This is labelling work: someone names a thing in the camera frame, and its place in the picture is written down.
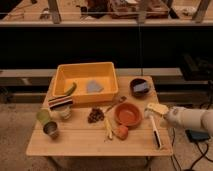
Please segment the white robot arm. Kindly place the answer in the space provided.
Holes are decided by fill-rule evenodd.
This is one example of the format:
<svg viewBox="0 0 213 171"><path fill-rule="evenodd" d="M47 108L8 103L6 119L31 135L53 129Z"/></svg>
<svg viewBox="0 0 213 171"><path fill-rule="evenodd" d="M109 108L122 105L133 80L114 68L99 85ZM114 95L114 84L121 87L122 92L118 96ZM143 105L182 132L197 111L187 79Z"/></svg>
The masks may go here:
<svg viewBox="0 0 213 171"><path fill-rule="evenodd" d="M213 136L213 109L190 109L180 106L168 107L160 103L148 103L145 107L146 117L159 115L166 125L207 132Z"/></svg>

